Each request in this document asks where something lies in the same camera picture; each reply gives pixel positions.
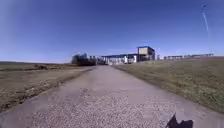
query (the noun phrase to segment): blue sky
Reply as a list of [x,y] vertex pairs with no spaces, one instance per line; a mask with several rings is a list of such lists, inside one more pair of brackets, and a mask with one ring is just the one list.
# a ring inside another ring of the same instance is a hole
[[224,1],[0,1],[0,60],[63,63],[76,53],[134,53],[142,45],[161,56],[224,55]]

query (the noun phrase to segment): warehouse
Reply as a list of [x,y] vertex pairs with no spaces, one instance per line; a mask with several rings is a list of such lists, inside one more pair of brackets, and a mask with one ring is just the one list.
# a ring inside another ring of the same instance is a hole
[[155,60],[155,50],[149,46],[138,47],[138,52],[133,54],[119,54],[102,56],[108,65],[130,64],[140,61]]

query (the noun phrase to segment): field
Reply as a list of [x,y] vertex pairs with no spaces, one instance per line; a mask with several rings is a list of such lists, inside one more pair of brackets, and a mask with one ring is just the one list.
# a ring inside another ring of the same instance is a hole
[[224,58],[160,60],[115,68],[224,113]]
[[[35,65],[47,68],[39,70]],[[0,112],[91,70],[69,64],[0,62]]]

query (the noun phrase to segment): paved path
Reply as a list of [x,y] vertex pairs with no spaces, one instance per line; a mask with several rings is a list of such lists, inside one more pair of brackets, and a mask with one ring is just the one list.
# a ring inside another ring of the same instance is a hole
[[0,114],[2,128],[164,128],[171,116],[224,128],[224,116],[111,67],[98,67]]

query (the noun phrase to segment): bush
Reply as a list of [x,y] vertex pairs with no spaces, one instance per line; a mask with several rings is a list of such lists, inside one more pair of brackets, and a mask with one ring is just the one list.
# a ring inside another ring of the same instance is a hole
[[96,60],[88,59],[86,54],[76,54],[72,57],[71,63],[76,64],[77,66],[94,66],[96,65]]
[[35,64],[34,67],[38,70],[47,70],[47,66],[44,66],[44,65]]

